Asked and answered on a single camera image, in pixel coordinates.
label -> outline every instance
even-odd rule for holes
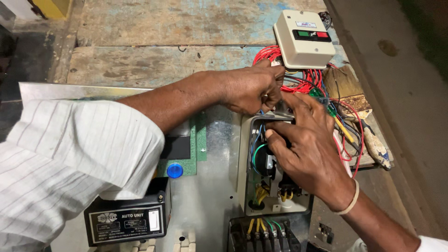
[[[317,28],[316,23],[311,23],[311,22],[296,21],[296,25],[299,27]]]
[[[151,231],[149,213],[153,212],[158,212],[158,216],[163,216],[162,206],[90,213],[89,218],[93,243],[151,237],[163,234],[163,220],[161,218],[157,219],[157,226],[159,228]]]

white striped shirt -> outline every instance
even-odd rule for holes
[[[36,251],[100,195],[142,198],[164,146],[113,101],[34,100],[0,143],[0,251]]]

screwdriver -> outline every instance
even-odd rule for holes
[[[310,90],[309,95],[312,97],[317,97],[317,98],[324,98],[325,96],[323,95],[323,93],[318,89],[318,88],[313,88]],[[351,143],[354,143],[355,140],[353,139],[353,137],[349,134],[349,132],[347,131],[347,129],[344,127],[344,125],[342,125],[342,123],[339,121],[339,119],[336,118],[337,112],[336,110],[328,105],[327,106],[327,110],[328,113],[335,118],[336,124],[339,126],[339,128],[342,130],[342,132],[344,133],[344,135],[346,136],[346,138],[348,139],[348,141],[350,141]]]

